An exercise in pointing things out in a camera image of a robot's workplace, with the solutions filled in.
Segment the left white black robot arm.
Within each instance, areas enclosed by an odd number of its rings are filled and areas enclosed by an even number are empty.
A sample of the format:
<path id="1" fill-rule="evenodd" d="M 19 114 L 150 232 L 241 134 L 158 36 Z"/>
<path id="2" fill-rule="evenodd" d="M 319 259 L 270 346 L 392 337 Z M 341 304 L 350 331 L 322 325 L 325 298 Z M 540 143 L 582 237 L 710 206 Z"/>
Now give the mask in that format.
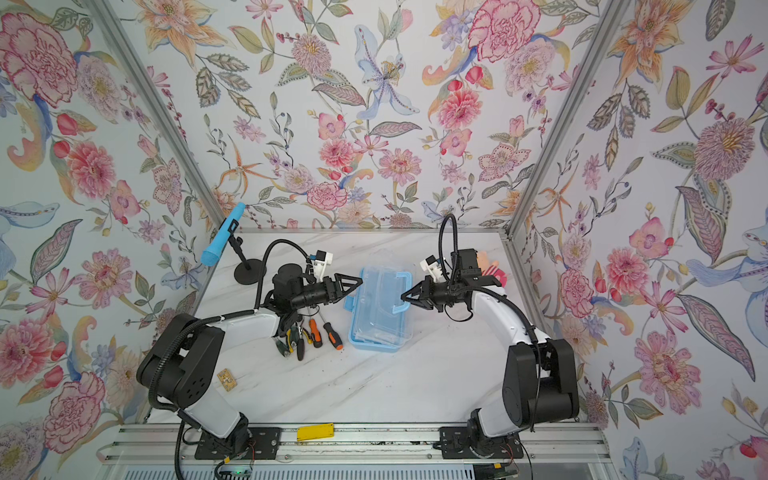
<path id="1" fill-rule="evenodd" d="M 235 269 L 239 283 L 256 288 L 250 309 L 196 318 L 176 315 L 139 364 L 137 381 L 150 406 L 175 413 L 184 425 L 217 442 L 220 452 L 240 453 L 251 441 L 249 421 L 214 387 L 222 352 L 264 338 L 281 338 L 320 306 L 336 304 L 362 286 L 360 277 L 325 270 L 332 256 L 304 253 L 301 264 L 280 266 L 265 292 L 266 257 L 248 259 Z"/>

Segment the black handled wrench tool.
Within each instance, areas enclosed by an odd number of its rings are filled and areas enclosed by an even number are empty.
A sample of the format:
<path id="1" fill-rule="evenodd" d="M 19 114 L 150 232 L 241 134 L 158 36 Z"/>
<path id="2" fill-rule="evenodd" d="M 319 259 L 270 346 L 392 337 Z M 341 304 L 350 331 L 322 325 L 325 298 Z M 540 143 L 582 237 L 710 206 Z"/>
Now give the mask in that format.
<path id="1" fill-rule="evenodd" d="M 295 352 L 297 355 L 297 359 L 299 361 L 303 361 L 305 358 L 305 339 L 304 339 L 302 330 L 299 327 L 295 327 L 293 331 L 295 333 L 294 344 L 295 344 Z"/>

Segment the light blue plastic toolbox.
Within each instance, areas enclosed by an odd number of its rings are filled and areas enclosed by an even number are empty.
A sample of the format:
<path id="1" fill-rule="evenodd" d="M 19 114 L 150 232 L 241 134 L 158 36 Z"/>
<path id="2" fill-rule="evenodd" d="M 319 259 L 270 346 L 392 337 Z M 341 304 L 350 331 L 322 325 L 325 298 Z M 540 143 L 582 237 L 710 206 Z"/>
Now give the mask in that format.
<path id="1" fill-rule="evenodd" d="M 401 295 L 413 286 L 409 271 L 386 266 L 361 269 L 363 284 L 345 299 L 352 313 L 349 343 L 358 350 L 395 353 L 411 338 L 406 312 L 410 304 Z"/>

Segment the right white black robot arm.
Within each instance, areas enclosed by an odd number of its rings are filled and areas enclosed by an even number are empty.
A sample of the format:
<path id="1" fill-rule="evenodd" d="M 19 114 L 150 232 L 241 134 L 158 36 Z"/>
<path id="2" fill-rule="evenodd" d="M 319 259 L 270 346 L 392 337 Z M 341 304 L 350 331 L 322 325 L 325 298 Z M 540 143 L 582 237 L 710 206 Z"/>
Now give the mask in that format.
<path id="1" fill-rule="evenodd" d="M 450 214 L 441 222 L 438 254 L 421 262 L 424 280 L 401 295 L 411 306 L 449 315 L 464 306 L 468 315 L 491 328 L 506 350 L 497 398 L 474 410 L 464 446 L 480 457 L 538 424 L 571 420 L 579 415 L 575 353 L 568 341 L 553 339 L 537 328 L 512 301 L 494 275 L 479 267 L 477 251 L 459 247 L 458 222 Z"/>

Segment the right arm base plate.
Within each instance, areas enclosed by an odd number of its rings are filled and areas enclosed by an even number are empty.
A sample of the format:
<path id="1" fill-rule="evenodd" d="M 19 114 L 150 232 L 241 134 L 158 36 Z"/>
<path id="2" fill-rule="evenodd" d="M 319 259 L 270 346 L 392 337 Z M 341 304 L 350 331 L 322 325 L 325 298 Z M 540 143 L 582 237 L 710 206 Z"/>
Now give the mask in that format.
<path id="1" fill-rule="evenodd" d="M 517 460 L 525 454 L 518 436 L 484 437 L 469 427 L 438 429 L 432 448 L 447 460 Z"/>

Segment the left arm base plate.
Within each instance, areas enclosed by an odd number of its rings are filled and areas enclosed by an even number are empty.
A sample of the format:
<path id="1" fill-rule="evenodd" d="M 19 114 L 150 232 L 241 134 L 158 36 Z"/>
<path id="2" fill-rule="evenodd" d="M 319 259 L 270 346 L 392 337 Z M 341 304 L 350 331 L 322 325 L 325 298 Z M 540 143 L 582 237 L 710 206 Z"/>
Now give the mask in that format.
<path id="1" fill-rule="evenodd" d="M 280 445 L 282 429 L 279 427 L 236 428 L 227 438 L 221 439 L 202 431 L 194 454 L 196 460 L 234 460 L 242 454 L 247 460 L 275 460 Z"/>

